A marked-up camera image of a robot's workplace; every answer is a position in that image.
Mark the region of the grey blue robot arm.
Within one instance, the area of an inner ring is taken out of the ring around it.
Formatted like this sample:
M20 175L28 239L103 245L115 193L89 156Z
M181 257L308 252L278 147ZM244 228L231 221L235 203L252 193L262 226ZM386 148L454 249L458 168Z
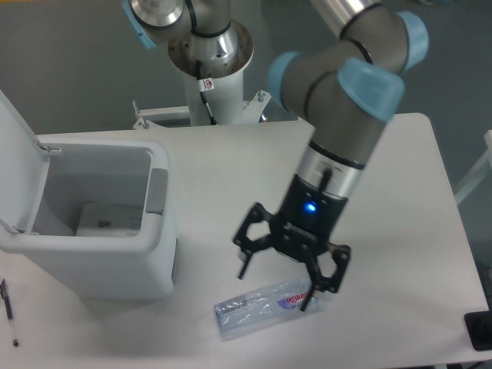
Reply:
M287 52L268 73L271 97L314 127L279 210L254 204L233 242L248 264L269 248L305 264L307 296L337 292L351 250L330 235L385 125L404 93L401 73L421 62L429 37L421 19L380 1L316 1L337 36L315 55ZM231 17L228 1L125 1L143 46L168 46L184 75L193 125L245 121L242 72L251 36Z

